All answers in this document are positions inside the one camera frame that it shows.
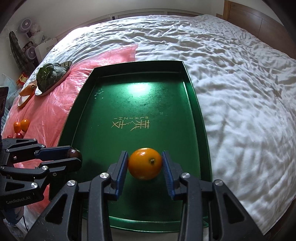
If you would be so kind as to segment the dark purple plum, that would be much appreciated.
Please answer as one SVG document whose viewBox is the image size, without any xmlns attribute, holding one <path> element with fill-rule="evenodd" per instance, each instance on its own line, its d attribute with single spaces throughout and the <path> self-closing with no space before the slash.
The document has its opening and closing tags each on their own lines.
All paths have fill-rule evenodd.
<svg viewBox="0 0 296 241">
<path fill-rule="evenodd" d="M 69 158 L 78 158 L 80 161 L 83 160 L 81 152 L 77 149 L 69 149 L 67 155 Z"/>
</svg>

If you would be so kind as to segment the smooth orange with stem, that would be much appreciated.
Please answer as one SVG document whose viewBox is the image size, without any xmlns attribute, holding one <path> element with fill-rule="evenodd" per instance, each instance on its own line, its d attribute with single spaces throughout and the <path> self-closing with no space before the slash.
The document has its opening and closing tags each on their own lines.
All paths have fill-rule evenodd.
<svg viewBox="0 0 296 241">
<path fill-rule="evenodd" d="M 138 180 L 156 178 L 162 170 L 162 157 L 152 148 L 140 148 L 134 151 L 128 160 L 130 174 Z"/>
</svg>

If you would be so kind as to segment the pink plastic sheet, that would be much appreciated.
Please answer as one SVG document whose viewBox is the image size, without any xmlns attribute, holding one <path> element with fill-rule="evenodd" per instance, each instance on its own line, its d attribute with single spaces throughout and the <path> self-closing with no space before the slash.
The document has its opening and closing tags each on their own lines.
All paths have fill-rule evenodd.
<svg viewBox="0 0 296 241">
<path fill-rule="evenodd" d="M 95 54 L 75 63 L 66 79 L 52 92 L 43 97 L 33 96 L 24 108 L 15 100 L 6 119 L 2 137 L 15 137 L 13 124 L 27 119 L 30 121 L 25 138 L 35 138 L 46 147 L 55 147 L 59 142 L 65 121 L 73 103 L 94 68 L 135 61 L 137 44 Z"/>
</svg>

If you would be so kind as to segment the orange oval dish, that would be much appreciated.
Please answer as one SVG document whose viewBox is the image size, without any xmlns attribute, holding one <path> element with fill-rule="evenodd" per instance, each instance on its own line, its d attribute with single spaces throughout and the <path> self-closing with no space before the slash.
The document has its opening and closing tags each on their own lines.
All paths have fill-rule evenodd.
<svg viewBox="0 0 296 241">
<path fill-rule="evenodd" d="M 24 108 L 34 95 L 35 95 L 35 92 L 33 91 L 30 95 L 20 96 L 20 98 L 18 100 L 18 107 Z"/>
</svg>

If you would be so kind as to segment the orange carrot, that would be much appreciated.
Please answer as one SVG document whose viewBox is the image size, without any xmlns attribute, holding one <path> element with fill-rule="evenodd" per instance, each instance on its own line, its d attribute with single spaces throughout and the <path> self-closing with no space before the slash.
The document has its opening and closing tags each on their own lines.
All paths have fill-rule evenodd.
<svg viewBox="0 0 296 241">
<path fill-rule="evenodd" d="M 23 88 L 23 89 L 20 91 L 19 95 L 20 95 L 20 96 L 31 95 L 32 93 L 35 92 L 36 88 L 37 88 L 37 85 L 36 85 L 36 84 L 34 84 L 34 83 L 30 83 L 29 85 L 27 85 L 25 88 Z"/>
</svg>

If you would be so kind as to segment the translucent blue plastic bag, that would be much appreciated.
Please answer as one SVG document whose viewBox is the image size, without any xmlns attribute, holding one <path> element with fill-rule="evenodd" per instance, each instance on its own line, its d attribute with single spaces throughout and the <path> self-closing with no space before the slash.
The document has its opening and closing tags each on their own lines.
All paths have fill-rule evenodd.
<svg viewBox="0 0 296 241">
<path fill-rule="evenodd" d="M 18 97 L 20 90 L 16 85 L 16 81 L 11 79 L 4 73 L 1 75 L 1 87 L 9 88 L 8 95 L 6 98 L 6 108 L 10 110 L 15 98 Z"/>
</svg>

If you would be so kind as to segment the black laptop on floor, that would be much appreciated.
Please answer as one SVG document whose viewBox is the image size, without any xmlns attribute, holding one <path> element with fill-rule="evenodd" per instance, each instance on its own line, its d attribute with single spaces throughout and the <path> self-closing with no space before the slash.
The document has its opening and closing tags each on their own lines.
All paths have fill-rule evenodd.
<svg viewBox="0 0 296 241">
<path fill-rule="evenodd" d="M 9 88 L 7 86 L 0 87 L 0 118 L 4 116 L 4 109 L 8 92 Z"/>
</svg>

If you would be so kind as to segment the red yellow snack bag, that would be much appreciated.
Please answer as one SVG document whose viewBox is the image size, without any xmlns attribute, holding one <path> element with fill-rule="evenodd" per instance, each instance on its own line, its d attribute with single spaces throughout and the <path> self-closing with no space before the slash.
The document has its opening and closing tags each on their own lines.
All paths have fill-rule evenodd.
<svg viewBox="0 0 296 241">
<path fill-rule="evenodd" d="M 22 74 L 20 75 L 20 77 L 16 81 L 16 85 L 18 87 L 23 87 L 24 84 L 27 82 L 28 78 L 29 77 L 26 75 L 26 73 L 22 72 Z"/>
</svg>

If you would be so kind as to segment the green leafy vegetable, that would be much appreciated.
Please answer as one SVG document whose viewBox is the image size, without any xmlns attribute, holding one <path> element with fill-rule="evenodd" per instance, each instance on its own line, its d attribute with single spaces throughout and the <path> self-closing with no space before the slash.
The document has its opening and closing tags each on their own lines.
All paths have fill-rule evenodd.
<svg viewBox="0 0 296 241">
<path fill-rule="evenodd" d="M 61 66 L 59 63 L 47 63 L 37 73 L 38 89 L 44 93 L 58 82 L 69 70 L 69 66 Z"/>
</svg>

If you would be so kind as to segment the plaid scarf hanging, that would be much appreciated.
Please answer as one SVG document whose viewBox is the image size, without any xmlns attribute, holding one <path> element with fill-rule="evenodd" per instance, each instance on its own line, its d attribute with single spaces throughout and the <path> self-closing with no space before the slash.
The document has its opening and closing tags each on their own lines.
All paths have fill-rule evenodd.
<svg viewBox="0 0 296 241">
<path fill-rule="evenodd" d="M 21 71 L 21 73 L 25 73 L 25 75 L 29 76 L 34 72 L 35 67 L 30 61 L 25 53 L 19 46 L 18 39 L 13 31 L 9 33 L 9 40 L 10 40 L 10 48 L 13 54 L 14 60 Z"/>
</svg>

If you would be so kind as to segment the green shallow tray box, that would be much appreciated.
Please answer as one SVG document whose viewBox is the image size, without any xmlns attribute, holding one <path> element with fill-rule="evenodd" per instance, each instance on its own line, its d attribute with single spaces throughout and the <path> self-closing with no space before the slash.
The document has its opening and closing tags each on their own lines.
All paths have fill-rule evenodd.
<svg viewBox="0 0 296 241">
<path fill-rule="evenodd" d="M 122 151 L 167 151 L 182 169 L 212 179 L 203 116 L 182 61 L 139 61 L 94 68 L 69 112 L 59 145 L 83 157 L 74 179 L 92 180 Z M 126 175 L 118 201 L 109 202 L 110 225 L 136 232 L 178 232 L 182 203 L 171 200 L 165 178 Z"/>
</svg>

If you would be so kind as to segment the grey rimmed white plate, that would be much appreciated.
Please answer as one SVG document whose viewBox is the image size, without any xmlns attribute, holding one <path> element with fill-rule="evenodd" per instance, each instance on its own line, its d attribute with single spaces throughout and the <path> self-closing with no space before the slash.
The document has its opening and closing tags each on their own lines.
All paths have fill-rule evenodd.
<svg viewBox="0 0 296 241">
<path fill-rule="evenodd" d="M 45 96 L 60 85 L 70 74 L 72 62 L 66 61 L 63 63 L 46 63 L 43 65 L 37 75 L 36 96 Z"/>
</svg>

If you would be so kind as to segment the white cardboard box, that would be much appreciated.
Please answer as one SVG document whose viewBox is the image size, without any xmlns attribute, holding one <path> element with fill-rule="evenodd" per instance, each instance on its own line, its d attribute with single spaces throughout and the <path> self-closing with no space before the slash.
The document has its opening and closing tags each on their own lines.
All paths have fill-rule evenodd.
<svg viewBox="0 0 296 241">
<path fill-rule="evenodd" d="M 39 63 L 43 61 L 51 49 L 58 43 L 56 38 L 48 39 L 35 47 L 35 54 Z"/>
</svg>

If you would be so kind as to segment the white bed duvet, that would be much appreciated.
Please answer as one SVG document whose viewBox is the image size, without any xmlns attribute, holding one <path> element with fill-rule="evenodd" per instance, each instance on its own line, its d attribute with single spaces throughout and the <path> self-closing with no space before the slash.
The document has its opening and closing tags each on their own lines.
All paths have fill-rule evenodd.
<svg viewBox="0 0 296 241">
<path fill-rule="evenodd" d="M 70 32 L 45 62 L 180 60 L 205 120 L 212 171 L 263 233 L 295 200 L 295 60 L 211 15 L 136 16 Z"/>
</svg>

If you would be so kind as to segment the wooden headboard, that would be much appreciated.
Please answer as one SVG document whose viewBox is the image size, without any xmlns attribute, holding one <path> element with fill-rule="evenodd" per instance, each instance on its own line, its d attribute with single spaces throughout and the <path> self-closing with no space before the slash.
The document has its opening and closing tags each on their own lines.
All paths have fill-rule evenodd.
<svg viewBox="0 0 296 241">
<path fill-rule="evenodd" d="M 216 16 L 247 30 L 262 42 L 295 58 L 295 43 L 288 31 L 268 15 L 233 1 L 224 1 L 223 13 L 217 13 Z"/>
</svg>

